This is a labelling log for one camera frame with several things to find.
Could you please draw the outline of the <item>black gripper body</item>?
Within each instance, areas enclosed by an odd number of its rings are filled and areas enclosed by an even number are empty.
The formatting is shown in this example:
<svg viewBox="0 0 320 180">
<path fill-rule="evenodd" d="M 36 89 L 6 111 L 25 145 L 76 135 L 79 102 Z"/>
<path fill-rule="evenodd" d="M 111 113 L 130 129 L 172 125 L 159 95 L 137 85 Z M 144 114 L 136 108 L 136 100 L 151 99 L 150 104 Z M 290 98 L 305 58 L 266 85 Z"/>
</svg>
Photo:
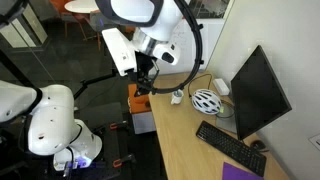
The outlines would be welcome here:
<svg viewBox="0 0 320 180">
<path fill-rule="evenodd" d="M 155 57 L 151 57 L 148 55 L 145 55 L 141 52 L 136 52 L 136 63 L 137 63 L 137 71 L 130 71 L 128 73 L 129 79 L 136 84 L 137 88 L 142 88 L 143 93 L 148 93 L 145 89 L 145 87 L 148 84 L 151 84 L 153 86 L 154 81 L 156 79 L 156 76 L 150 77 L 149 71 L 152 68 L 156 68 L 156 72 L 159 72 L 159 69 L 156 65 L 157 59 Z"/>
</svg>

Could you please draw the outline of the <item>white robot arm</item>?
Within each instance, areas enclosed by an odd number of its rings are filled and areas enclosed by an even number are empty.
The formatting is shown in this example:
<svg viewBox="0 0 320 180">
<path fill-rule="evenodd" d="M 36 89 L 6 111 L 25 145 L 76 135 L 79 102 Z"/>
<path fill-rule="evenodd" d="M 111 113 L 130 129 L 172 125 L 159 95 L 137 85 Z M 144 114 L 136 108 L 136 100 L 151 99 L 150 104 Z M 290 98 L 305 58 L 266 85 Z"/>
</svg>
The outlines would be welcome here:
<svg viewBox="0 0 320 180">
<path fill-rule="evenodd" d="M 170 42 L 174 28 L 184 17 L 190 0 L 95 0 L 99 11 L 119 25 L 134 26 L 131 40 L 118 29 L 102 32 L 121 76 L 140 72 L 138 56 L 161 59 L 171 65 L 180 59 L 180 49 Z M 0 81 L 0 121 L 29 115 L 27 147 L 31 153 L 52 156 L 54 169 L 86 168 L 102 150 L 102 140 L 74 117 L 70 88 L 53 84 L 38 88 Z"/>
</svg>

